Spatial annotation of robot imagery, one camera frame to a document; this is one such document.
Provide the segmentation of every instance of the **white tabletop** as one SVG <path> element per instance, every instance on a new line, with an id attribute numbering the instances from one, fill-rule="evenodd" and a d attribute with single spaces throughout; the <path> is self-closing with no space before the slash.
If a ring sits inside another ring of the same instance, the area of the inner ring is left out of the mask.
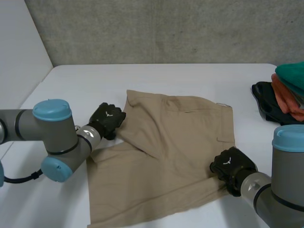
<path id="1" fill-rule="evenodd" d="M 274 69 L 275 66 L 269 64 L 58 66 L 38 85 L 22 108 L 33 108 L 36 103 L 50 98 L 65 99 L 70 103 L 75 124 L 84 125 L 102 102 L 123 108 L 127 89 L 204 97 L 233 107 L 237 147 L 261 172 L 271 175 L 271 141 L 278 125 L 261 118 L 250 88 L 258 81 L 270 81 Z M 10 178 L 30 175 L 40 168 L 46 155 L 42 142 L 14 142 L 1 160 L 5 175 Z M 23 184 L 5 184 L 0 189 L 0 227 L 85 228 L 89 223 L 85 163 L 65 183 L 41 176 Z M 133 227 L 268 226 L 241 198 L 226 196 L 200 208 Z"/>

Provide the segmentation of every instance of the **gray wall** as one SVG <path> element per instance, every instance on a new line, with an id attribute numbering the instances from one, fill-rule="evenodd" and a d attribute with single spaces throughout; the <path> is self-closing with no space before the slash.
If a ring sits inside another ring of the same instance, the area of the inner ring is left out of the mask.
<path id="1" fill-rule="evenodd" d="M 54 66 L 304 60 L 304 0 L 26 0 Z"/>

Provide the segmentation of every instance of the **khaki shorts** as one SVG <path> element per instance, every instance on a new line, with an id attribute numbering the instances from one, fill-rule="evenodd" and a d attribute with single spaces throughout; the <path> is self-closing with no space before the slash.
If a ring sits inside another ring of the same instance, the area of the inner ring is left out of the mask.
<path id="1" fill-rule="evenodd" d="M 209 165 L 234 146 L 231 107 L 128 90 L 124 111 L 124 142 L 87 161 L 89 228 L 160 219 L 226 194 Z"/>

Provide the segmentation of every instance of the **folded clothes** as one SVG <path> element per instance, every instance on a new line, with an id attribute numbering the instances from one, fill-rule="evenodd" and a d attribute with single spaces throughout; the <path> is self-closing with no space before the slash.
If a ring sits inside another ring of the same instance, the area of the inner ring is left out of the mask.
<path id="1" fill-rule="evenodd" d="M 299 104 L 289 89 L 279 81 L 276 74 L 271 75 L 271 79 L 271 86 L 282 112 L 284 114 L 290 113 L 290 115 L 298 121 L 304 121 L 304 110 L 300 109 Z"/>
<path id="2" fill-rule="evenodd" d="M 304 122 L 294 119 L 289 113 L 282 112 L 270 82 L 258 82 L 252 85 L 252 93 L 257 99 L 259 110 L 266 116 L 267 121 L 277 122 L 281 125 L 304 124 Z"/>
<path id="3" fill-rule="evenodd" d="M 275 72 L 285 86 L 304 96 L 304 62 L 280 65 Z"/>
<path id="4" fill-rule="evenodd" d="M 124 142 L 87 161 L 89 228 L 160 219 L 228 193 L 209 165 L 234 146 L 231 107 L 128 90 L 124 111 Z"/>

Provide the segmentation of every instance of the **white logo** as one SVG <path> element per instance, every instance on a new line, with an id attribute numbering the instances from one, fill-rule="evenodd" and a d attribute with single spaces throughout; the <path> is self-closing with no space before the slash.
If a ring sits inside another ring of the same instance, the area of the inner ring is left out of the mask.
<path id="1" fill-rule="evenodd" d="M 229 158 L 229 161 L 226 163 L 223 163 L 223 165 L 231 164 L 231 157 Z"/>
<path id="2" fill-rule="evenodd" d="M 89 132 L 88 130 L 84 130 L 84 132 L 85 132 L 87 135 L 90 135 L 92 138 L 94 138 L 94 135 L 93 135 L 91 132 Z"/>
<path id="3" fill-rule="evenodd" d="M 105 114 L 106 114 L 106 116 L 107 116 L 107 117 L 108 117 L 108 116 L 113 116 L 113 115 L 108 114 L 108 112 L 107 112 L 107 111 L 105 112 Z"/>

